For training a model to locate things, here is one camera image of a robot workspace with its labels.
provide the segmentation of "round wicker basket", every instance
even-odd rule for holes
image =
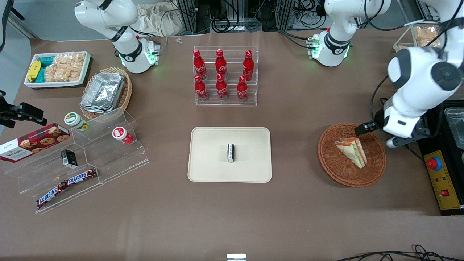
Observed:
[[[372,133],[358,137],[366,154],[367,164],[358,168],[336,146],[341,138],[355,137],[357,124],[340,123],[330,126],[319,139],[317,153],[325,171],[337,182],[349,187],[366,187],[377,182],[385,171],[387,157],[379,139]]]
[[[121,75],[123,75],[125,77],[123,90],[122,90],[121,95],[119,97],[119,103],[118,103],[116,108],[122,107],[122,108],[126,109],[127,105],[129,105],[130,96],[132,95],[132,83],[130,81],[129,75],[127,75],[127,73],[123,69],[114,68],[114,67],[103,69],[103,70],[101,70],[101,71],[99,71],[97,73],[100,73],[100,72],[108,72],[108,73],[116,73],[117,72],[117,73],[119,73],[119,74],[121,74]],[[93,78],[95,77],[96,74],[94,74],[92,76],[92,78],[90,78],[90,80],[87,82],[87,85],[85,86],[82,97],[84,97],[85,93],[87,92],[87,90],[89,88],[90,82],[93,80]],[[94,118],[102,115],[102,113],[86,111],[86,110],[84,110],[84,108],[82,108],[82,106],[81,106],[81,111],[82,111],[82,114],[89,120],[94,119]]]

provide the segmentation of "brown table surface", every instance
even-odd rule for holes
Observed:
[[[300,32],[312,35],[314,32]],[[359,30],[349,56],[327,68],[278,33],[207,34],[169,39],[160,65],[130,74],[128,111],[151,163],[44,215],[18,181],[0,175],[2,260],[335,260],[358,253],[411,249],[464,257],[464,220],[440,217],[425,165],[405,148],[388,149],[387,170],[367,188],[328,176],[317,142],[332,124],[369,120],[369,100],[386,74],[402,32]],[[197,107],[193,46],[259,46],[258,106]],[[32,41],[32,53],[87,51],[91,75],[121,67],[111,42]],[[63,124],[79,111],[82,88],[34,91],[21,86],[16,103]],[[378,98],[390,97],[390,82]],[[35,130],[18,122],[1,141]],[[190,134],[197,126],[267,127],[269,183],[194,183],[187,178]],[[375,133],[382,142],[389,137]]]

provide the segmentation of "red switch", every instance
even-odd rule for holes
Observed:
[[[449,195],[450,195],[450,193],[449,193],[449,191],[447,189],[444,189],[444,190],[441,191],[441,196],[449,196]]]
[[[442,163],[438,157],[432,157],[427,160],[426,165],[429,169],[438,171],[441,169]]]

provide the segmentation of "beige tray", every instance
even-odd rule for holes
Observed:
[[[235,161],[227,162],[227,144]],[[267,128],[196,127],[190,141],[188,178],[195,182],[266,183],[272,178]]]

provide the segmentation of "white robotic arm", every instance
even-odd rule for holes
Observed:
[[[430,131],[419,120],[429,109],[453,95],[464,79],[462,0],[424,2],[433,6],[440,15],[441,27],[445,30],[445,40],[442,41],[446,44],[445,48],[409,47],[400,50],[388,64],[388,77],[398,91],[385,102],[374,121],[356,128],[358,135],[377,128],[395,135],[387,141],[390,148],[431,137]]]
[[[310,38],[310,46],[314,48],[311,58],[322,65],[333,67],[342,63],[346,57],[348,46],[357,29],[355,17],[366,18],[365,0],[326,0],[325,12],[332,18],[330,31],[315,34]],[[366,12],[369,17],[384,14],[390,7],[391,0],[367,1]]]
[[[137,22],[137,7],[131,0],[85,0],[74,7],[77,20],[108,38],[130,72],[141,73],[156,63],[152,41],[138,39],[130,25]]]

